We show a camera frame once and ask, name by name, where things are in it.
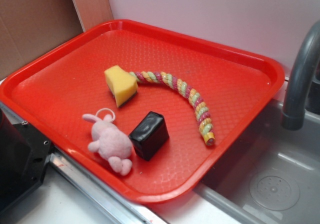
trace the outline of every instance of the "pink stuffed toy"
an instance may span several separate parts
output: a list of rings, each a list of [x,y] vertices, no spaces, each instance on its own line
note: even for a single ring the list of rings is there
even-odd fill
[[[112,116],[107,114],[103,120],[100,119],[98,114],[103,110],[110,111]],[[132,154],[132,142],[126,134],[112,124],[116,119],[115,113],[109,108],[103,108],[95,115],[84,114],[82,118],[94,123],[91,130],[93,141],[88,146],[89,151],[98,152],[116,173],[122,176],[127,175],[132,167],[132,162],[128,159]]]

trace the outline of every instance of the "white wall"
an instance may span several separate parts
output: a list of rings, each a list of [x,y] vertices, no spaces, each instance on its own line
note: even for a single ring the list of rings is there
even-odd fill
[[[265,55],[288,76],[320,19],[320,0],[109,0],[114,19],[131,19]]]

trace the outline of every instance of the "black box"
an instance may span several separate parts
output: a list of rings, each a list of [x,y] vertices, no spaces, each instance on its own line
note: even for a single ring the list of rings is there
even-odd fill
[[[129,138],[135,153],[149,161],[169,138],[164,116],[150,111],[130,133]]]

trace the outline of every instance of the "tray rim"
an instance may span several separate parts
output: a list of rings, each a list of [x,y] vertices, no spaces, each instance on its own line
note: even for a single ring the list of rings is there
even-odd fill
[[[35,59],[34,61],[30,62],[29,64],[25,65],[24,67],[20,68],[19,70],[15,71],[14,73],[10,74],[0,85],[0,101],[2,101],[5,105],[7,105],[10,109],[12,109],[15,113],[21,116],[23,119],[27,120],[34,126],[36,126],[41,132],[47,135],[49,138],[52,138],[53,143],[67,143],[68,145],[73,145],[68,140],[61,138],[59,135],[55,135],[53,130],[47,128],[43,123],[39,122],[36,117],[32,116],[25,110],[22,106],[16,104],[10,98],[10,91],[14,89],[14,87],[21,83],[22,81],[28,79],[38,71],[42,70],[43,68],[51,65],[54,61],[62,58],[63,56],[69,54],[76,48],[84,45],[85,43],[93,40],[94,38],[98,37],[99,35],[107,32],[107,31],[120,31],[126,30],[129,32],[139,33],[139,30],[148,30],[148,35],[144,34],[149,38],[156,38],[157,40],[168,42],[174,45],[179,46],[180,44],[184,44],[187,46],[183,46],[184,48],[190,48],[195,50],[195,44],[199,45],[202,48],[201,53],[209,54],[212,56],[212,48],[214,48],[215,53],[218,51],[223,52],[220,53],[221,56],[230,55],[237,55],[237,59],[240,60],[236,63],[240,65],[245,65],[252,67],[256,70],[264,72],[271,80],[272,84],[268,92],[253,106],[253,108],[246,114],[246,118],[242,119],[232,130],[232,132],[218,145],[215,149],[217,152],[214,156],[218,156],[218,158],[214,159],[213,154],[210,154],[201,166],[199,166],[195,172],[180,186],[176,187],[173,190],[163,193],[155,193],[155,194],[145,194],[139,192],[135,189],[130,188],[124,182],[119,181],[119,178],[107,172],[109,175],[107,178],[101,178],[99,173],[104,172],[105,169],[102,166],[96,164],[95,161],[88,159],[86,156],[82,155],[79,152],[72,154],[71,158],[77,161],[80,165],[84,166],[87,170],[92,172],[95,176],[105,182],[107,185],[110,185],[120,194],[125,196],[126,198],[141,203],[141,204],[151,204],[151,203],[161,203],[168,200],[171,200],[175,197],[186,193],[187,191],[191,190],[193,187],[196,186],[198,181],[206,174],[206,172],[211,168],[214,163],[223,155],[223,153],[232,145],[233,141],[241,134],[241,132],[253,121],[253,119],[259,114],[259,112],[268,104],[268,102],[272,99],[272,97],[277,93],[277,91],[282,87],[285,81],[285,73],[281,65],[266,56],[255,54],[249,51],[241,50],[238,48],[226,46],[223,44],[215,43],[208,40],[203,40],[197,37],[192,37],[189,35],[181,34],[178,32],[162,29],[159,27],[151,26],[148,24],[127,20],[127,19],[119,19],[119,20],[111,20],[103,22],[90,30],[74,37],[73,39],[65,42],[64,44],[56,47],[55,49],[49,51],[48,53],[40,56],[39,58]],[[246,65],[245,61],[248,59],[255,59],[259,61],[261,64],[255,67],[251,65]],[[219,146],[226,147],[225,150],[220,150]],[[95,170],[88,169],[88,166],[94,165]]]

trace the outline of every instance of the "drain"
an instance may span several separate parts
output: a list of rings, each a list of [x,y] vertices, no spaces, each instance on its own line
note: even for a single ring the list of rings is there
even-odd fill
[[[260,206],[283,211],[294,206],[300,196],[295,180],[276,170],[256,174],[250,182],[250,194]]]

